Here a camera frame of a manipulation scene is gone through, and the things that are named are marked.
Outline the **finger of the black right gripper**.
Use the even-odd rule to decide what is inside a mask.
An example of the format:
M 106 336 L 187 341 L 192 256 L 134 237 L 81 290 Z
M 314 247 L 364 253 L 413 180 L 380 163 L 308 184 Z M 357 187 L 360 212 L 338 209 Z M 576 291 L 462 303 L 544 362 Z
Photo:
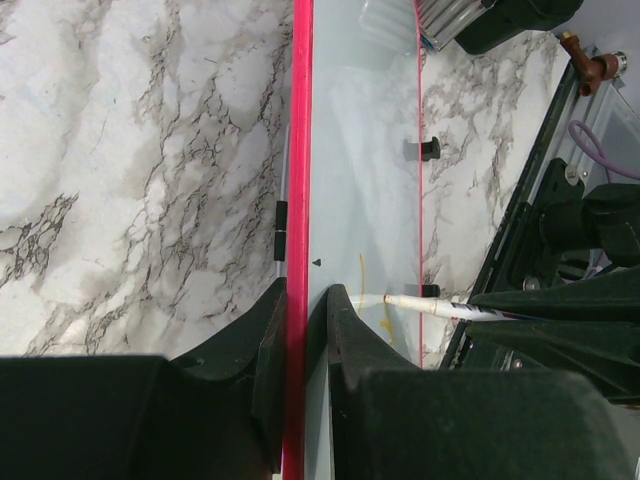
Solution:
M 465 333 L 549 369 L 587 377 L 612 404 L 639 403 L 639 326 L 619 322 L 470 322 Z
M 531 291 L 478 294 L 471 305 L 563 321 L 639 322 L 639 267 Z

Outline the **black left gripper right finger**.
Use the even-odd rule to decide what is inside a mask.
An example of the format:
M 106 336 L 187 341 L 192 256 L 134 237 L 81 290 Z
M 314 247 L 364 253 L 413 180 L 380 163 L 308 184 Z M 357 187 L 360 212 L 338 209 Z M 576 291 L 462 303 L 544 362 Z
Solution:
M 630 479 L 605 399 L 583 376 L 426 371 L 326 297 L 338 479 Z

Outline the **white marker pen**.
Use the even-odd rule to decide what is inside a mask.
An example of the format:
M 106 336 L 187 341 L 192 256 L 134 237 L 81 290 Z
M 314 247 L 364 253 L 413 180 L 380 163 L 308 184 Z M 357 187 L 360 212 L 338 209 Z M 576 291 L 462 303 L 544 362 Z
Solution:
M 439 318 L 465 320 L 471 322 L 541 321 L 541 318 L 481 308 L 466 303 L 455 303 L 435 298 L 421 298 L 408 295 L 385 295 L 384 302 L 399 308 L 423 312 Z

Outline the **pink framed whiteboard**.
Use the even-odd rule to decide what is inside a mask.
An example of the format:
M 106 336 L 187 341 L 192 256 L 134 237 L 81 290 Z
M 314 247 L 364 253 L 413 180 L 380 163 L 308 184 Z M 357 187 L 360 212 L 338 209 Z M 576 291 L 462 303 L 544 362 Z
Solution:
M 283 477 L 330 479 L 326 352 L 311 316 L 343 285 L 358 315 L 422 361 L 421 317 L 385 294 L 422 276 L 421 58 L 410 1 L 298 1 L 293 8 Z

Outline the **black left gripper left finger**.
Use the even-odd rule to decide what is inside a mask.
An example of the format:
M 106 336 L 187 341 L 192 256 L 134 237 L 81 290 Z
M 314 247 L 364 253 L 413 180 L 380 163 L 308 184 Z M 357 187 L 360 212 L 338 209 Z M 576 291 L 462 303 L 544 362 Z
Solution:
M 269 479 L 281 468 L 286 282 L 175 359 L 5 357 L 5 479 Z

